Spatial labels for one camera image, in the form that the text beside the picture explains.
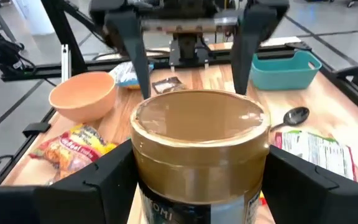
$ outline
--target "wooden tabletop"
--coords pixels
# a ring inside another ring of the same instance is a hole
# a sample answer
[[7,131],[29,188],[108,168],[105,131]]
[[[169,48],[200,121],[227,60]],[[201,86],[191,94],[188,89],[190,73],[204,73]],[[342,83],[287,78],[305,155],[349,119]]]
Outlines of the wooden tabletop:
[[[230,43],[216,44],[214,48],[225,49],[230,46]],[[189,89],[215,89],[234,92],[230,65],[210,66],[208,69],[176,70],[175,72],[155,70],[150,79],[152,82],[156,82],[173,76],[177,76]],[[116,88],[115,91],[117,91],[117,98],[114,109],[101,121],[96,121],[91,125],[97,128],[106,140],[121,143],[130,135],[129,116],[135,105],[142,101],[142,95],[139,90]],[[296,91],[260,91],[250,82],[247,95],[260,102],[270,111],[272,125],[281,123],[283,115],[289,109],[297,106],[308,107],[310,117],[295,129],[332,137],[350,146],[358,181],[358,107],[323,74],[318,73],[307,89]],[[56,113],[50,120],[50,124],[52,125],[50,130],[45,134],[40,134],[28,151],[46,139],[58,136],[76,123]],[[289,131],[291,129],[294,128],[284,127],[278,131]],[[45,184],[55,173],[56,170],[48,162],[32,160],[25,154],[2,184]],[[139,189],[137,189],[132,203],[128,223],[146,223],[142,216]],[[258,210],[256,224],[263,223],[274,223],[266,206],[260,207]]]

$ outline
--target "black cable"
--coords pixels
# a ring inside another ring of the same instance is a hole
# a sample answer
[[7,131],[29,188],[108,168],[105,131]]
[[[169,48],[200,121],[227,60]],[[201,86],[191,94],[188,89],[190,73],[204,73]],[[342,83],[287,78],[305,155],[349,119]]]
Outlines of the black cable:
[[2,156],[0,156],[0,160],[1,159],[13,159],[13,155],[2,155]]
[[44,80],[47,81],[47,83],[51,84],[51,86],[54,86],[54,87],[57,86],[56,84],[54,84],[53,82],[51,82],[51,81],[50,81],[49,79],[47,79],[47,78],[44,78]]
[[214,52],[208,47],[208,45],[205,43],[204,38],[200,38],[200,42],[202,46],[197,46],[196,49],[205,49],[208,52],[208,55],[212,58],[215,58]]
[[32,71],[29,75],[34,75],[36,72],[37,72],[37,67],[35,66],[34,63],[32,63],[29,59],[21,56],[19,53],[17,53],[17,49],[15,49],[12,45],[15,45],[13,44],[12,42],[9,42],[5,39],[0,39],[0,47],[1,49],[3,49],[3,45],[5,45],[7,48],[9,48],[10,50],[12,50],[12,52],[18,56],[20,58],[20,60],[23,60],[25,62],[27,62],[31,67],[32,67]]

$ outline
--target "peanut butter jar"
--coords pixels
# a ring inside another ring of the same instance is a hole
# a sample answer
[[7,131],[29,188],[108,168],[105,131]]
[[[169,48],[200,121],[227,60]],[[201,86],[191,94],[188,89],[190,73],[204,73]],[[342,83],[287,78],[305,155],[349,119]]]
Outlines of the peanut butter jar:
[[269,153],[270,118],[260,104],[225,91],[176,91],[140,103],[131,125],[149,223],[200,223],[180,217],[180,206],[207,206],[196,214],[208,217],[202,223],[254,222]]

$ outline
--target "snack bag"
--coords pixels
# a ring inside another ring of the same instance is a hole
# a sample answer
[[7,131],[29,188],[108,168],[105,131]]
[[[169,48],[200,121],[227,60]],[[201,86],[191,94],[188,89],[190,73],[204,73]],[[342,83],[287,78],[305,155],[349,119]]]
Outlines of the snack bag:
[[[149,73],[154,69],[154,65],[149,65]],[[135,67],[132,62],[122,62],[113,68],[109,74],[113,77],[117,86],[128,88],[131,90],[140,89],[137,81]]]
[[314,165],[356,181],[352,149],[333,138],[324,138],[306,131],[275,133],[275,146]]
[[186,86],[183,84],[178,77],[170,77],[164,80],[160,80],[152,83],[152,86],[156,93],[168,93],[171,91],[185,90]]
[[52,163],[58,169],[52,180],[56,182],[96,161],[115,147],[105,142],[91,126],[80,124],[42,143],[29,156]]

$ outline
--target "spoon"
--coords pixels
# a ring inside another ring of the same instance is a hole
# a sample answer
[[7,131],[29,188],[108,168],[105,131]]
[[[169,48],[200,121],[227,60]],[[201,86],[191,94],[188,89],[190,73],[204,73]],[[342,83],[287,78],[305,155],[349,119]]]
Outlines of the spoon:
[[285,113],[283,123],[270,128],[270,131],[273,131],[274,129],[281,128],[282,126],[286,125],[296,126],[298,124],[301,124],[306,121],[306,119],[308,119],[309,114],[309,109],[303,106],[290,109],[288,112]]

